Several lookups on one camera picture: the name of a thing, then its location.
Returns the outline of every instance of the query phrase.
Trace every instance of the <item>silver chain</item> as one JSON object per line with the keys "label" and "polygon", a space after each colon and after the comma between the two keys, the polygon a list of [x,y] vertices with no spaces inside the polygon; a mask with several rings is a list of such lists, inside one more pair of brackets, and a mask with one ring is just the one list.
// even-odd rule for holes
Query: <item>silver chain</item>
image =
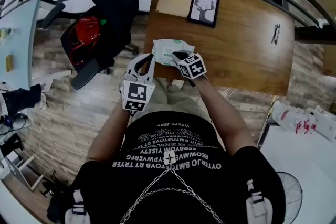
{"label": "silver chain", "polygon": [[[172,174],[174,174],[178,180],[187,188],[187,190],[182,190],[182,189],[177,189],[177,188],[161,188],[161,189],[157,189],[157,190],[153,190],[150,192],[147,192],[163,175],[165,175],[166,173],[171,172]],[[219,224],[224,224],[221,219],[219,218],[219,216],[216,214],[216,212],[211,208],[210,205],[208,205],[199,195],[197,195],[193,189],[188,186],[185,181],[182,179],[181,176],[179,176],[175,170],[173,169],[172,165],[170,165],[170,168],[168,168],[167,170],[163,171],[161,173],[161,175],[157,176],[152,183],[150,183],[147,188],[140,194],[140,196],[138,197],[138,199],[136,199],[135,203],[130,207],[130,209],[127,210],[127,212],[125,213],[125,215],[121,218],[120,220],[120,224],[124,224],[131,215],[131,212],[135,209],[135,207],[138,205],[138,203],[140,203],[144,198],[150,196],[153,193],[158,193],[160,191],[167,191],[167,190],[172,190],[172,191],[179,191],[182,193],[186,193],[188,195],[193,196],[195,199],[197,199],[205,208],[207,211],[209,211],[213,217],[216,219],[216,221]]]}

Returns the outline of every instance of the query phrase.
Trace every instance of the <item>wooden table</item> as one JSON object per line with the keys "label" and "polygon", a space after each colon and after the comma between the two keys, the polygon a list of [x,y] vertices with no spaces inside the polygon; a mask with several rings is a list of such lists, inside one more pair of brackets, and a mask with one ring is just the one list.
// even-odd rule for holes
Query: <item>wooden table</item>
{"label": "wooden table", "polygon": [[[291,73],[293,19],[263,0],[220,0],[215,28],[186,18],[155,11],[152,0],[144,53],[152,52],[154,39],[179,39],[195,46],[217,86],[286,95]],[[278,44],[272,44],[280,24]],[[181,79],[175,67],[156,63],[155,76]]]}

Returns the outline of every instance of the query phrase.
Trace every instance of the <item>office chair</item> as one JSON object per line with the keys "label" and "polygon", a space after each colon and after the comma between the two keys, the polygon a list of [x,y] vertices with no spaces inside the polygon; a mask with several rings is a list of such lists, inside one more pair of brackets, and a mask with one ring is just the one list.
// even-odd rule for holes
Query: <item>office chair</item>
{"label": "office chair", "polygon": [[[71,81],[71,85],[76,90],[85,86],[98,72],[113,67],[114,57],[122,50],[130,50],[133,54],[139,53],[138,47],[131,44],[131,25],[139,10],[139,0],[92,1],[96,6],[80,17],[93,16],[98,21],[104,20],[106,23],[100,25],[99,39],[89,53],[85,50],[83,50],[83,55],[80,55],[80,50],[76,52],[77,57],[83,59],[82,63],[73,64],[78,74]],[[43,27],[47,27],[56,17],[61,17],[64,7],[62,4],[55,6],[44,19]],[[72,30],[77,21],[61,37],[62,46],[69,58],[73,43],[76,41],[76,31]]]}

